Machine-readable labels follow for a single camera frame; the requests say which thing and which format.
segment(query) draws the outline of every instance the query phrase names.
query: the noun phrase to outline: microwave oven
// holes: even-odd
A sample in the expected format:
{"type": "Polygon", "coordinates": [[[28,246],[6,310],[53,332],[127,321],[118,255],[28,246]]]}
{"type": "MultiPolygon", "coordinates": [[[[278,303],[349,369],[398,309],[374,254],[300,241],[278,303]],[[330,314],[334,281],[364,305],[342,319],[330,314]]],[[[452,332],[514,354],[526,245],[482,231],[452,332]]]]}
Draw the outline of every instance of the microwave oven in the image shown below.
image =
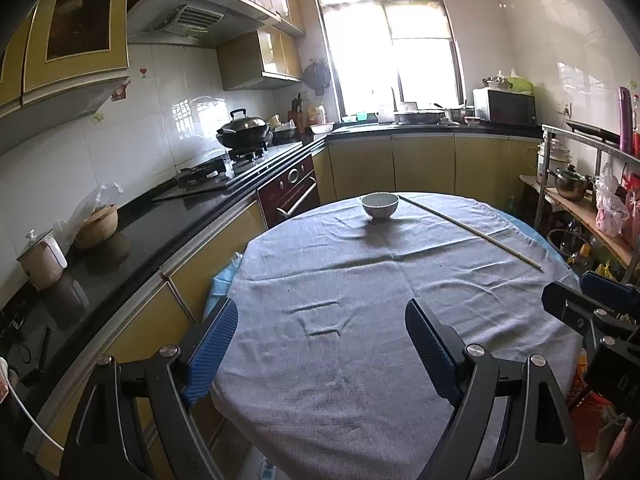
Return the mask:
{"type": "Polygon", "coordinates": [[[502,124],[536,126],[536,102],[533,96],[505,90],[474,90],[476,117],[502,124]]]}

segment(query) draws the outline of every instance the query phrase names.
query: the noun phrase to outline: purple thermos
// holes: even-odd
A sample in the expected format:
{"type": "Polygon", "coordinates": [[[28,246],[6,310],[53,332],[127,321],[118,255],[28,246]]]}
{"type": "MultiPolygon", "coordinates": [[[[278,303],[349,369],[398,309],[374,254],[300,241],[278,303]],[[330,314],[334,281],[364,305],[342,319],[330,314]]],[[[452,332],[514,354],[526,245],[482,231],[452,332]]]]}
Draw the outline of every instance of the purple thermos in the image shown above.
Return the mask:
{"type": "Polygon", "coordinates": [[[623,86],[618,88],[618,110],[620,117],[620,150],[634,154],[634,118],[631,93],[623,86]]]}

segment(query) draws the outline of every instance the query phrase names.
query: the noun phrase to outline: metal bolt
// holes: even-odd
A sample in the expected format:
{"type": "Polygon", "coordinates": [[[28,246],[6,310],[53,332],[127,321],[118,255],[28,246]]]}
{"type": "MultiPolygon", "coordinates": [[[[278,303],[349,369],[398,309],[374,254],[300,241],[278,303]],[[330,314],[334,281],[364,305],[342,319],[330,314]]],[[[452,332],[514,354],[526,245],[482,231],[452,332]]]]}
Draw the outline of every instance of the metal bolt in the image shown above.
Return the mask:
{"type": "Polygon", "coordinates": [[[99,355],[98,358],[95,360],[95,363],[98,366],[107,366],[109,365],[110,362],[111,362],[111,356],[108,354],[99,355]]]}
{"type": "Polygon", "coordinates": [[[466,351],[469,352],[473,357],[480,357],[484,355],[484,348],[480,345],[469,345],[466,347],[466,351]]]}
{"type": "Polygon", "coordinates": [[[173,357],[178,353],[178,347],[176,345],[164,345],[160,349],[160,355],[162,357],[173,357]]]}
{"type": "Polygon", "coordinates": [[[536,366],[540,366],[540,367],[546,365],[546,359],[543,358],[542,355],[540,354],[533,354],[531,356],[531,362],[536,366]]]}

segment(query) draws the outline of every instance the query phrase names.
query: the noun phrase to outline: white bowl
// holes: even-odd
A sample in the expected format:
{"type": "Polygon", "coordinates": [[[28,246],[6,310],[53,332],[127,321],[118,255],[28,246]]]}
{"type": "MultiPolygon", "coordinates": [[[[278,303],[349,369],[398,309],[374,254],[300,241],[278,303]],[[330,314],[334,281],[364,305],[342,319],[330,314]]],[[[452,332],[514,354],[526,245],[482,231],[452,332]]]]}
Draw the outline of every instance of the white bowl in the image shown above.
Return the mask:
{"type": "Polygon", "coordinates": [[[328,134],[331,130],[334,129],[333,123],[325,123],[325,124],[313,124],[311,126],[311,131],[317,134],[328,134]]]}
{"type": "Polygon", "coordinates": [[[364,211],[371,218],[389,218],[398,209],[399,198],[396,194],[379,192],[370,193],[360,199],[364,211]]]}

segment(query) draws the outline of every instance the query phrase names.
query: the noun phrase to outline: white tablecloth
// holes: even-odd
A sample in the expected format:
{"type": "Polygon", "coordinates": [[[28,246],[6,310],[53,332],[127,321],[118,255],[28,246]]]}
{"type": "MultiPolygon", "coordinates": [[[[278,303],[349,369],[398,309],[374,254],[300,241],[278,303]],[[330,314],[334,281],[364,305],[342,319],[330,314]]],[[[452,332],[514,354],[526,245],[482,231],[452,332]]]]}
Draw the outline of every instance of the white tablecloth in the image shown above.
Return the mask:
{"type": "MultiPolygon", "coordinates": [[[[577,287],[571,270],[484,204],[407,196],[495,236],[544,272],[402,201],[387,222],[345,200],[249,243],[229,291],[238,330],[214,402],[292,480],[420,474],[452,407],[407,335],[411,298],[496,357],[544,355],[568,390],[580,338],[544,312],[540,296],[554,280],[577,287]]],[[[491,462],[502,413],[494,408],[475,476],[491,462]]]]}

